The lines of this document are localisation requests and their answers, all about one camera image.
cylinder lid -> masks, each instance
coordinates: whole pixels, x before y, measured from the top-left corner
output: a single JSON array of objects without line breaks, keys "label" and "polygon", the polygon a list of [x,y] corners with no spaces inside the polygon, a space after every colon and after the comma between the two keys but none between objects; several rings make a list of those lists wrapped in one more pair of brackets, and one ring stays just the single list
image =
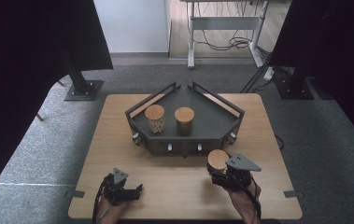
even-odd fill
[{"label": "cylinder lid", "polygon": [[208,163],[216,170],[226,169],[226,161],[229,160],[229,155],[220,149],[212,150],[208,154]]},{"label": "cylinder lid", "polygon": [[160,119],[164,116],[164,108],[161,105],[150,105],[145,110],[148,119]]},{"label": "cylinder lid", "polygon": [[179,122],[189,122],[194,118],[194,111],[188,107],[180,107],[176,110],[175,116]]}]

black curtain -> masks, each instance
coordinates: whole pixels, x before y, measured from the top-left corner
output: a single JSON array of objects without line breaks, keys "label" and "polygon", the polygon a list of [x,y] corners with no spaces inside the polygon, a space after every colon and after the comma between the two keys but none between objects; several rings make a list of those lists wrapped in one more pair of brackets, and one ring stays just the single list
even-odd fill
[{"label": "black curtain", "polygon": [[60,48],[77,70],[112,69],[93,0],[0,1],[0,174],[67,75]]},{"label": "black curtain", "polygon": [[270,65],[314,77],[354,124],[354,1],[293,0]]}]

table leg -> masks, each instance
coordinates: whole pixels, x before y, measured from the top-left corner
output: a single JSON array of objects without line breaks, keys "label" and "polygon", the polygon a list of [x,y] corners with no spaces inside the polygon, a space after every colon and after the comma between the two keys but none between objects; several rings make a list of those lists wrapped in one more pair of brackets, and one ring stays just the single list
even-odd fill
[{"label": "table leg", "polygon": [[191,36],[189,40],[188,68],[194,69],[194,2],[191,2]]},{"label": "table leg", "polygon": [[249,49],[251,50],[252,57],[255,60],[255,63],[258,67],[263,66],[261,53],[259,52],[257,45],[258,45],[259,36],[261,35],[261,30],[263,28],[264,19],[266,17],[268,6],[269,6],[269,1],[264,1],[258,28],[255,30],[255,34],[253,36],[252,42],[249,44]]}]

white wall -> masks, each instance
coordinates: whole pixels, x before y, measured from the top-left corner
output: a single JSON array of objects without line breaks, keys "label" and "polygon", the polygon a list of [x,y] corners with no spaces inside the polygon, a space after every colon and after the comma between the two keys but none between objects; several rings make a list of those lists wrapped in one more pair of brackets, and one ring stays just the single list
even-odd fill
[{"label": "white wall", "polygon": [[168,52],[169,0],[94,0],[111,53]]}]

wooden table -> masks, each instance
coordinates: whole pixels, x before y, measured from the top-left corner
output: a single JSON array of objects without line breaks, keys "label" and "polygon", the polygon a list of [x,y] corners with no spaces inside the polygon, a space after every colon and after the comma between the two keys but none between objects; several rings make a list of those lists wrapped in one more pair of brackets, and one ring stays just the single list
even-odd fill
[{"label": "wooden table", "polygon": [[[261,166],[253,172],[262,187],[262,218],[298,219],[302,216],[297,198],[286,198],[293,190],[287,168],[258,94],[220,94],[246,111],[237,140],[225,151],[242,153]],[[144,185],[121,218],[143,219],[240,219],[227,192],[213,185],[205,168],[206,157],[153,157],[136,146],[124,112],[148,97],[146,94],[114,94],[106,102],[92,138],[74,197],[72,218],[91,218],[100,183],[118,167],[129,174],[126,189]]]}]

